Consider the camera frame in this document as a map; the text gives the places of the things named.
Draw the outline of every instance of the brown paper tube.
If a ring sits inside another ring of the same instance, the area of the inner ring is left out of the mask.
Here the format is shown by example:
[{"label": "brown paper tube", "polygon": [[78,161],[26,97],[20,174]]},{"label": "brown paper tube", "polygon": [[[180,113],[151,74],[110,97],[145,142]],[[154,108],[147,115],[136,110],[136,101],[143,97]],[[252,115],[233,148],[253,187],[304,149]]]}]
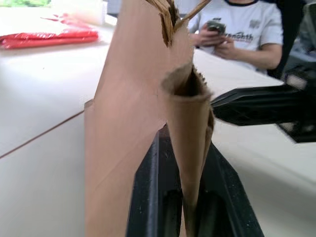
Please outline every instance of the brown paper tube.
[{"label": "brown paper tube", "polygon": [[210,145],[214,118],[211,93],[192,63],[162,82],[163,104],[171,143],[180,171],[187,237],[194,237],[199,182]]}]

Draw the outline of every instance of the white table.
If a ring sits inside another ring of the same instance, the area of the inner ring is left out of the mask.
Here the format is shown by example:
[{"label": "white table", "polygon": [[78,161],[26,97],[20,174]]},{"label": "white table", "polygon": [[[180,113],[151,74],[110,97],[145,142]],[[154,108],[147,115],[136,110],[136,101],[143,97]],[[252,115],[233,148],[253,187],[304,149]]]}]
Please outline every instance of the white table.
[{"label": "white table", "polygon": [[[107,49],[1,52],[0,156],[81,111],[93,97]],[[201,51],[195,63],[215,96],[280,84]],[[80,115],[0,159],[1,237],[84,236],[83,140]],[[239,173],[267,237],[315,236],[315,144],[294,144],[275,125],[220,121],[213,142]]]}]

